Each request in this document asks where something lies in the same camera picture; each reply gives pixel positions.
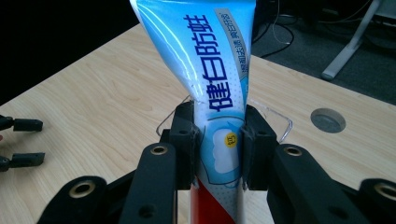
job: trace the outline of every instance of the black bracket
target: black bracket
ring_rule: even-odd
[[[14,132],[41,132],[43,122],[38,119],[14,119],[0,115],[0,131],[13,127]],[[0,156],[0,172],[9,168],[38,166],[43,163],[45,153],[15,153],[12,160]]]
[[[190,189],[197,159],[192,111],[192,102],[179,105],[171,129],[128,175],[108,185],[97,176],[66,184],[38,223],[177,223],[177,191]],[[250,105],[243,134],[244,187],[268,191],[275,223],[396,223],[395,183],[366,179],[355,190],[332,180],[307,150],[280,145]]]

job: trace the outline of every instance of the wooden table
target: wooden table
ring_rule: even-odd
[[[356,189],[364,178],[396,182],[396,106],[252,57],[249,97],[293,121],[286,138],[309,150],[328,174]],[[0,223],[35,223],[58,190],[82,175],[110,183],[136,168],[141,151],[159,141],[161,121],[188,93],[163,63],[140,25],[0,107],[14,119],[41,119],[41,133],[2,131],[0,155],[45,152],[42,165],[0,173]],[[346,120],[325,133],[317,108]],[[246,195],[247,223],[272,220],[265,192]],[[178,221],[188,221],[188,192]]]

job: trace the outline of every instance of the white stand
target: white stand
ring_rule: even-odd
[[[364,34],[369,22],[371,21],[372,17],[378,10],[378,7],[381,5],[382,0],[373,0],[372,4],[370,5],[369,9],[367,9],[366,14],[361,21],[358,29],[356,30],[355,34],[352,36],[350,42],[343,48],[343,50],[335,57],[334,60],[327,66],[327,68],[323,71],[321,77],[326,80],[332,80],[335,76],[337,76],[338,72],[350,57],[355,53],[355,51],[361,45],[361,36]]]

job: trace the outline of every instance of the floor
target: floor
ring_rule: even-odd
[[[282,8],[274,25],[276,1],[269,3],[260,14],[264,20],[255,20],[260,26],[252,54],[316,78],[359,24],[307,22]],[[137,24],[128,0],[2,4],[0,105]],[[361,47],[331,83],[396,105],[396,28],[381,23],[376,19],[369,26]]]

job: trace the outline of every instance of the blue toothpaste tube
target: blue toothpaste tube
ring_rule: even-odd
[[[236,223],[255,0],[130,0],[194,101],[200,129],[191,223]]]

